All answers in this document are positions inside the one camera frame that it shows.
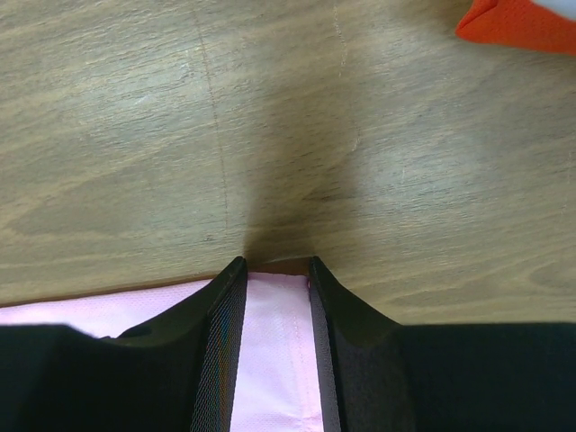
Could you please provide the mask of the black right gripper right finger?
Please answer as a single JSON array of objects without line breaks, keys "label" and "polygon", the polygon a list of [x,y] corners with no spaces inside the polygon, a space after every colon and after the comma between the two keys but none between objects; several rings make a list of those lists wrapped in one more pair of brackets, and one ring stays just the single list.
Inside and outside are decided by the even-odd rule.
[{"label": "black right gripper right finger", "polygon": [[401,325],[317,257],[310,306],[327,431],[572,431],[567,322]]}]

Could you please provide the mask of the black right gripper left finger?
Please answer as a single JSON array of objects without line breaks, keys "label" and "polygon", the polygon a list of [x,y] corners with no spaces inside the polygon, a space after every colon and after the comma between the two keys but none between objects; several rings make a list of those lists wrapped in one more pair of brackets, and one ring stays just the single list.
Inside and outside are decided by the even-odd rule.
[{"label": "black right gripper left finger", "polygon": [[2,327],[2,430],[229,430],[247,288],[247,262],[237,257],[118,337]]}]

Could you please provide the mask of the pink t shirt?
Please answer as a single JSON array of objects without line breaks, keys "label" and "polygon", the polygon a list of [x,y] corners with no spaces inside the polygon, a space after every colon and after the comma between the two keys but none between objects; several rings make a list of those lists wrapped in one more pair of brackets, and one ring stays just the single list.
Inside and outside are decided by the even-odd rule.
[{"label": "pink t shirt", "polygon": [[[1,309],[4,325],[67,324],[95,337],[122,331],[203,288],[203,281]],[[309,283],[301,275],[252,273],[231,416],[233,431],[321,431]]]}]

